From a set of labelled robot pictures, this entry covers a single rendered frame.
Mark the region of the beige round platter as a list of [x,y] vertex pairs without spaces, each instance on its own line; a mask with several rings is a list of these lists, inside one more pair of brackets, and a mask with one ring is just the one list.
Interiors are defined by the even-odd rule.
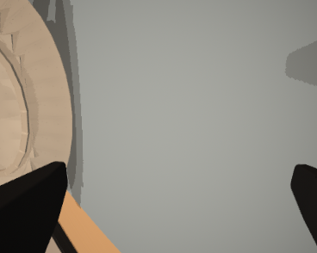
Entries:
[[0,185],[71,152],[71,94],[59,50],[28,0],[0,0]]

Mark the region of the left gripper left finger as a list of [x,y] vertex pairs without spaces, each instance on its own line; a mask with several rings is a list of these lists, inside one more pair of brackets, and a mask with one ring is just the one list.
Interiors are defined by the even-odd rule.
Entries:
[[67,186],[56,161],[0,185],[0,253],[45,253]]

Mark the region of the grey flat mat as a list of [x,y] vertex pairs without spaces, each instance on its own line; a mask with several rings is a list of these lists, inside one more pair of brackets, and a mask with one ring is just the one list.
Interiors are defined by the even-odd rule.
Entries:
[[317,0],[28,0],[71,94],[67,191],[121,253],[317,253]]

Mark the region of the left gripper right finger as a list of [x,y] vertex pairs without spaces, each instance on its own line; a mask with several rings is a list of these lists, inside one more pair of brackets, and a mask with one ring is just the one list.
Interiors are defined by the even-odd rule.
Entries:
[[307,164],[297,164],[290,187],[301,215],[317,245],[317,169]]

